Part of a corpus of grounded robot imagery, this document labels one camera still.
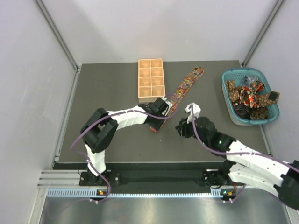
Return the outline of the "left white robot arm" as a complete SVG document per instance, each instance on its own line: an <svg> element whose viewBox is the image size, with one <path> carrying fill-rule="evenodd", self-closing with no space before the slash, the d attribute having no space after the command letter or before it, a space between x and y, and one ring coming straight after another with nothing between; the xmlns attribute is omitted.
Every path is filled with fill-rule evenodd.
<svg viewBox="0 0 299 224"><path fill-rule="evenodd" d="M116 131L143 124L159 130L172 107L173 103L166 97L162 97L152 103L138 104L120 111L97 109L80 131L87 151L87 170L90 173L90 180L96 185L105 182L105 150L113 140Z"/></svg>

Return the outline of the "colourful banana print tie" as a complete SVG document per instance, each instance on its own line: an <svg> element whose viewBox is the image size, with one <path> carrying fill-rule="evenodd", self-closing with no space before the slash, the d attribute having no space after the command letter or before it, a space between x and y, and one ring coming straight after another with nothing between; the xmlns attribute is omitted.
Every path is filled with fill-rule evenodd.
<svg viewBox="0 0 299 224"><path fill-rule="evenodd" d="M191 72L184 77L183 81L180 83L178 88L176 89L176 92L174 95L171 95L171 99L169 100L170 103L172 103L172 108L167 109L166 106L162 106L163 110L162 112L159 112L164 117L171 116L178 104L182 101L182 99L185 97L191 86L204 74L204 69L201 67L195 67L191 70Z"/></svg>

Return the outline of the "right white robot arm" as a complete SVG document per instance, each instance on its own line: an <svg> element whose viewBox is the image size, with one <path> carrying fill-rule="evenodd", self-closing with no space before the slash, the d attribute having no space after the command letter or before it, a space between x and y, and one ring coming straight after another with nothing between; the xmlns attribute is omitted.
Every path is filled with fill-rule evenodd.
<svg viewBox="0 0 299 224"><path fill-rule="evenodd" d="M218 173L222 184L243 183L262 189L288 207L299 209L299 162L281 161L242 144L219 132L207 117L181 119L175 127L183 138L196 138L216 156L225 159Z"/></svg>

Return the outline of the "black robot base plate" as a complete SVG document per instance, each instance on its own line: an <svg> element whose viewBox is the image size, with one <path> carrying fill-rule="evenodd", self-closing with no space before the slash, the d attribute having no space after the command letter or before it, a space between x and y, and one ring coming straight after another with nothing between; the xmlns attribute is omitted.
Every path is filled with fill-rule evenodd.
<svg viewBox="0 0 299 224"><path fill-rule="evenodd" d="M228 188L227 162L107 163L101 176L80 174L79 185L112 193L200 193Z"/></svg>

